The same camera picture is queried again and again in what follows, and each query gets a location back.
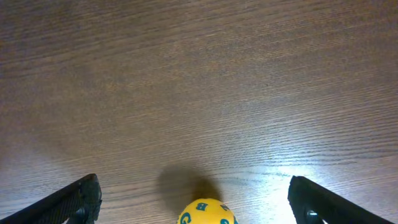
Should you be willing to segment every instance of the black plastic part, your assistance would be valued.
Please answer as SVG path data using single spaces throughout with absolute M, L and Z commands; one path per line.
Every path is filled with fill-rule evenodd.
M 305 177 L 292 177 L 287 198 L 297 224 L 392 224 Z
M 102 193 L 95 174 L 89 174 L 33 205 L 0 220 L 0 224 L 93 224 Z

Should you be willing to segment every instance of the yellow object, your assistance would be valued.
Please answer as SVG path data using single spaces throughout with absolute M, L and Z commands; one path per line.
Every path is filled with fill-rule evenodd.
M 219 200 L 198 199 L 189 204 L 177 224 L 238 224 L 234 213 Z

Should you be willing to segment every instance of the wood grain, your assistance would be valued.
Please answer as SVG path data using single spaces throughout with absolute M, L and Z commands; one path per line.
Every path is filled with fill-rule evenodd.
M 98 223 L 173 223 L 197 172 L 240 223 L 294 223 L 292 175 L 398 222 L 394 0 L 3 0 L 0 24 L 0 218 L 94 172 Z

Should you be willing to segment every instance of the brown wooden surface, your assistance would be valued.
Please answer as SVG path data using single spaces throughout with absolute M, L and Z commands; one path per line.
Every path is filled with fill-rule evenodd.
M 94 172 L 98 223 L 173 223 L 197 172 L 240 223 L 293 223 L 292 175 L 398 222 L 397 23 L 395 0 L 1 1 L 0 217 Z

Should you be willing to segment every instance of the yellow ball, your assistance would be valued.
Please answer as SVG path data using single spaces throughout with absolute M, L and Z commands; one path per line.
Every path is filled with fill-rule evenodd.
M 177 224 L 238 224 L 234 213 L 215 199 L 198 199 L 189 204 Z

